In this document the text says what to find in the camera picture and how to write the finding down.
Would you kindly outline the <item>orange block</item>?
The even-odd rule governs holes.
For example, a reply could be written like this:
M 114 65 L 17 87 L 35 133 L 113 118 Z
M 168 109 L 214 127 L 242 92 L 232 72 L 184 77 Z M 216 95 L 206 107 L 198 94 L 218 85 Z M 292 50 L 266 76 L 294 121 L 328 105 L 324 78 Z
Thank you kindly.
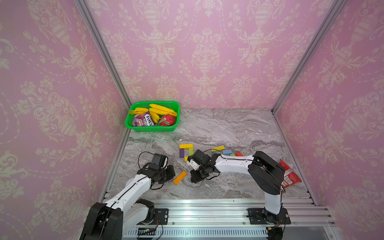
M 181 172 L 174 180 L 173 183 L 178 185 L 185 177 L 187 176 L 187 172 Z

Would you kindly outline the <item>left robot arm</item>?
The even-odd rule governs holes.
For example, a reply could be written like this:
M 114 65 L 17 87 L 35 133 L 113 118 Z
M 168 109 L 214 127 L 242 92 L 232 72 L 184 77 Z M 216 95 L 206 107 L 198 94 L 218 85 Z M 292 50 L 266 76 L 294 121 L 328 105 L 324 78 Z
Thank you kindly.
M 141 196 L 155 183 L 164 184 L 175 176 L 172 165 L 158 169 L 146 164 L 116 196 L 90 208 L 80 239 L 121 240 L 137 224 L 150 224 L 156 219 L 154 203 Z

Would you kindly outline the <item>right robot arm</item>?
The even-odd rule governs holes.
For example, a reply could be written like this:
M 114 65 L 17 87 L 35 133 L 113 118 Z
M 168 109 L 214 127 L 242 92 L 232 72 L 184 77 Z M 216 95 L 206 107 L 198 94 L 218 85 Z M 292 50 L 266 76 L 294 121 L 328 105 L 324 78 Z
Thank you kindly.
M 226 156 L 215 153 L 212 156 L 197 150 L 187 157 L 187 165 L 193 169 L 191 182 L 196 184 L 203 180 L 211 180 L 211 174 L 218 177 L 221 173 L 241 173 L 251 176 L 265 194 L 265 205 L 262 209 L 249 210 L 249 219 L 261 220 L 262 224 L 289 225 L 288 211 L 283 207 L 282 194 L 285 169 L 264 152 L 257 151 L 249 156 Z

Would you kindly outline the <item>yellow block top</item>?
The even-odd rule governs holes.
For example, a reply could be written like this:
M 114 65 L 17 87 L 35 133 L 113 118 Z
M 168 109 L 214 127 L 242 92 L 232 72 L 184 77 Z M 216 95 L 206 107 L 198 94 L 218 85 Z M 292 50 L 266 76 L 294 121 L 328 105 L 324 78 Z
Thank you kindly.
M 193 144 L 183 144 L 179 145 L 179 149 L 192 149 L 194 147 Z

